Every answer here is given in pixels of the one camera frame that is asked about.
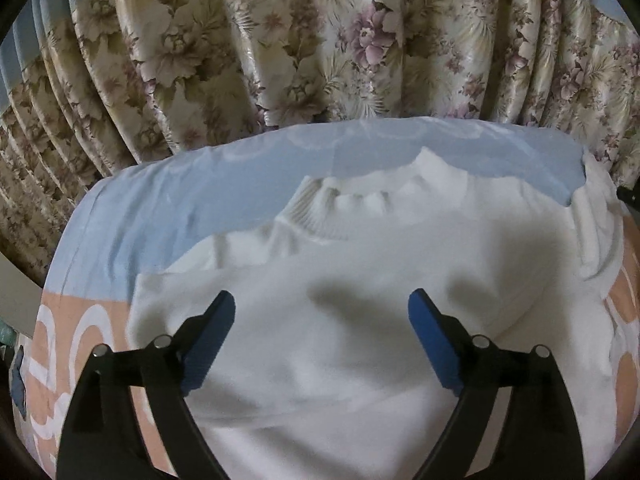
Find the curtain fold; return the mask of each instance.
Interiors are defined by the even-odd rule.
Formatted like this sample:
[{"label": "curtain fold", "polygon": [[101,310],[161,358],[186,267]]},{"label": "curtain fold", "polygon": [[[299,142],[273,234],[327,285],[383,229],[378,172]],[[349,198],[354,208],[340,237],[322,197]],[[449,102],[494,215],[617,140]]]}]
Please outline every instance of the curtain fold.
[{"label": "curtain fold", "polygon": [[47,78],[49,79],[49,85],[51,86],[51,91],[58,102],[58,107],[60,111],[65,117],[65,120],[69,127],[72,129],[76,142],[81,146],[82,150],[87,154],[87,157],[94,164],[96,170],[99,172],[101,176],[110,176],[111,171],[107,168],[104,161],[100,158],[98,151],[96,150],[94,144],[90,136],[87,134],[86,130],[81,126],[80,119],[76,115],[76,111],[71,107],[69,101],[66,98],[65,93],[62,89],[62,83],[60,79],[58,79],[58,74],[56,73],[56,68],[53,65],[53,60],[51,59],[51,54],[49,52],[49,46],[47,44],[47,37],[44,31],[44,24],[42,23],[42,14],[40,10],[40,0],[31,0],[31,8],[33,10],[33,23],[34,28],[36,30],[36,36],[38,39],[38,46],[40,50],[40,55],[42,56],[42,63],[47,72]]},{"label": "curtain fold", "polygon": [[489,79],[498,0],[404,2],[404,114],[477,119]]},{"label": "curtain fold", "polygon": [[[260,132],[224,0],[116,2],[130,58],[174,152]],[[302,104],[310,87],[305,77],[289,92]]]},{"label": "curtain fold", "polygon": [[565,132],[591,55],[591,3],[590,0],[561,0],[561,6],[558,56],[540,125]]},{"label": "curtain fold", "polygon": [[135,160],[105,110],[84,65],[68,0],[40,0],[40,8],[53,66],[80,127],[112,174],[132,166]]},{"label": "curtain fold", "polygon": [[496,30],[481,118],[514,123],[524,104],[536,55],[540,0],[498,0]]},{"label": "curtain fold", "polygon": [[31,0],[0,46],[0,235],[40,280],[100,178],[358,118],[556,127],[632,186],[639,57],[615,0]]},{"label": "curtain fold", "polygon": [[540,31],[519,124],[538,126],[551,89],[562,24],[561,0],[541,0]]},{"label": "curtain fold", "polygon": [[69,0],[80,52],[114,126],[137,163],[171,155],[124,42],[114,0]]},{"label": "curtain fold", "polygon": [[31,98],[22,82],[13,31],[9,31],[0,45],[0,70],[11,110],[30,150],[49,173],[56,187],[75,206],[84,196],[86,188],[64,163],[33,110]]}]

